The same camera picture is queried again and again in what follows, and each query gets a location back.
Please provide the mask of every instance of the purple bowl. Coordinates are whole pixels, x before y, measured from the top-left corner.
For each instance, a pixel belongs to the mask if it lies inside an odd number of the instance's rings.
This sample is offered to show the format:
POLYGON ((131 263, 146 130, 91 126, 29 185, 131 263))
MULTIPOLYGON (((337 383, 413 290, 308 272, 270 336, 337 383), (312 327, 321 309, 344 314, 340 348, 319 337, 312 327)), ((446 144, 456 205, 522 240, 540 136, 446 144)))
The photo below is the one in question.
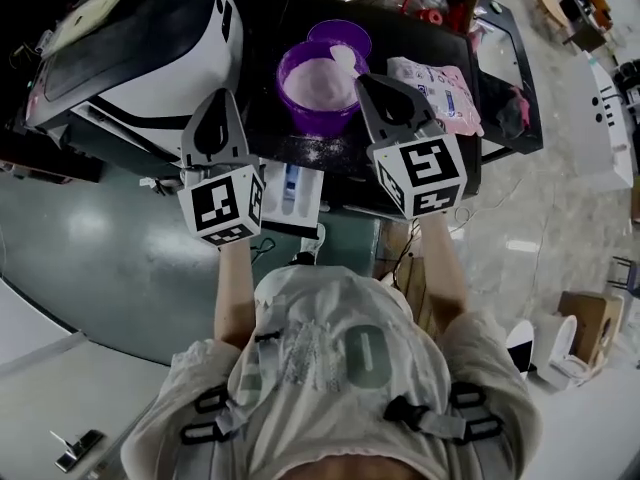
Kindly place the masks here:
MULTIPOLYGON (((340 110, 312 110, 298 105, 284 92, 284 81, 294 68, 311 59, 333 59, 331 47, 338 44, 344 43, 340 41, 307 41, 297 44, 284 54, 278 65, 276 72, 278 95, 289 110, 296 128, 302 133, 318 137, 335 137, 340 134, 353 115, 360 110, 360 103, 357 101, 340 110)), ((355 70, 360 74, 368 73, 369 66, 362 55, 357 51, 354 51, 354 54, 356 57, 355 70)))
POLYGON ((371 53, 371 38, 360 25, 346 20, 327 20, 315 25, 307 41, 340 41, 357 51, 365 59, 371 53))

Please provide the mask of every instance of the black table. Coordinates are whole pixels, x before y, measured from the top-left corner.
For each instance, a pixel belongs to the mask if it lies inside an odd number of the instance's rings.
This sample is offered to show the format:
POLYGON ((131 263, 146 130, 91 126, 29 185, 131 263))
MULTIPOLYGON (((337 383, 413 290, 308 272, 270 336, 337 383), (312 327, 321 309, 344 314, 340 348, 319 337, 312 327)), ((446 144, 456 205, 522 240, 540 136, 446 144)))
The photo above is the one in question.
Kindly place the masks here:
MULTIPOLYGON (((245 120, 251 152, 324 171, 322 197, 332 206, 358 207, 382 216, 399 216, 396 206, 378 185, 366 155, 371 142, 361 112, 340 137, 310 140, 295 129, 277 95, 275 72, 283 54, 305 41, 313 25, 328 19, 352 21, 369 33, 373 48, 367 62, 372 72, 386 74, 387 59, 399 56, 432 66, 455 65, 460 68, 478 105, 470 41, 442 27, 384 9, 330 0, 288 0, 271 30, 264 29, 264 22, 260 24, 263 29, 254 40, 261 44, 254 45, 255 61, 249 75, 245 120)), ((465 193, 476 194, 481 180, 480 140, 476 136, 459 136, 458 143, 468 175, 465 193)))
POLYGON ((497 151, 482 157, 482 163, 486 164, 499 158, 512 155, 513 153, 521 153, 524 155, 533 153, 534 151, 542 149, 544 142, 536 88, 533 84, 533 76, 531 75, 527 52, 524 49, 524 43, 522 42, 522 37, 520 36, 513 14, 502 4, 500 4, 502 12, 497 13, 491 7, 491 0, 480 0, 478 5, 487 11, 480 19, 504 30, 511 37, 520 71, 520 78, 522 79, 522 94, 530 105, 529 128, 519 137, 506 137, 502 133, 496 115, 507 101, 513 97, 513 92, 511 92, 512 86, 504 80, 500 80, 478 69, 480 105, 476 105, 476 107, 482 117, 481 124, 485 132, 483 139, 502 146, 502 148, 497 151))

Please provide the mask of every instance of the white powder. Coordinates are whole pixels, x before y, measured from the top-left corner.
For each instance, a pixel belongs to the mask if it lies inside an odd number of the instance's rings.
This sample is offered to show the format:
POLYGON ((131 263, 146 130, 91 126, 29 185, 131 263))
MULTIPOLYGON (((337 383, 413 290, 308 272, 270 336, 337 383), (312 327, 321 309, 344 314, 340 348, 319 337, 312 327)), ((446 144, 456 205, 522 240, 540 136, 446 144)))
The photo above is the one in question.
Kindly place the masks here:
POLYGON ((285 94, 311 110, 340 110, 357 101, 353 77, 333 59, 310 59, 291 70, 285 94))

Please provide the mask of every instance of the pink bag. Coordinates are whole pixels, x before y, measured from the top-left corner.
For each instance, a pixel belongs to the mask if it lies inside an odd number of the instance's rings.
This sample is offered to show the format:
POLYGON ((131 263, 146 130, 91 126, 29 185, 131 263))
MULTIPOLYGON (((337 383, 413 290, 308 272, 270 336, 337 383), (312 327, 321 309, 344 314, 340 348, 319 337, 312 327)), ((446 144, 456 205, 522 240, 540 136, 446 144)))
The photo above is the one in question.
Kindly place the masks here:
POLYGON ((480 114, 457 67, 434 68, 404 57, 394 57, 387 60, 387 75, 424 94, 446 133, 484 135, 480 114))

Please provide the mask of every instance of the shiny floor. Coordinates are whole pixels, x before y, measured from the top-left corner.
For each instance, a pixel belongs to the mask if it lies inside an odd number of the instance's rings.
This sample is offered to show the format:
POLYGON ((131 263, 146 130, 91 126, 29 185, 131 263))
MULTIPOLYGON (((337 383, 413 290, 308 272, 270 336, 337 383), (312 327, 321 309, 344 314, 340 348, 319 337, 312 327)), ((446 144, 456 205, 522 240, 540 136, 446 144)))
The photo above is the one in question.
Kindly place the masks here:
MULTIPOLYGON (((545 148, 483 167, 480 194, 450 212, 449 224, 472 306, 526 316, 555 311, 563 290, 602 291, 612 255, 640 259, 640 232, 628 191, 596 194, 576 177, 561 73, 577 49, 562 46, 534 0, 497 1, 513 12, 527 50, 545 148)), ((608 67, 606 51, 596 56, 608 67)))
MULTIPOLYGON (((575 50, 533 0, 498 1, 514 13, 528 52, 545 149, 483 168, 480 194, 448 218, 472 306, 525 316, 554 311, 563 290, 601 291, 612 255, 640 258, 640 234, 628 192, 595 194, 576 177, 559 76, 575 50)), ((322 262, 370 273, 378 222, 323 220, 322 262)), ((0 175, 0 226, 7 278, 91 338, 167 362, 210 335, 217 253, 187 235, 176 198, 140 188, 135 176, 112 169, 99 185, 54 186, 0 175)), ((297 251, 297 239, 271 236, 277 249, 256 264, 256 278, 297 251)))
MULTIPOLYGON (((115 168, 97 185, 0 174, 4 275, 90 339, 168 363, 211 337, 218 251, 191 238, 177 197, 138 181, 115 168)), ((370 275, 379 222, 353 214, 321 220, 328 232, 319 261, 370 275)), ((255 245, 267 236, 276 248, 256 262, 256 283, 299 250, 298 238, 268 231, 255 245)))

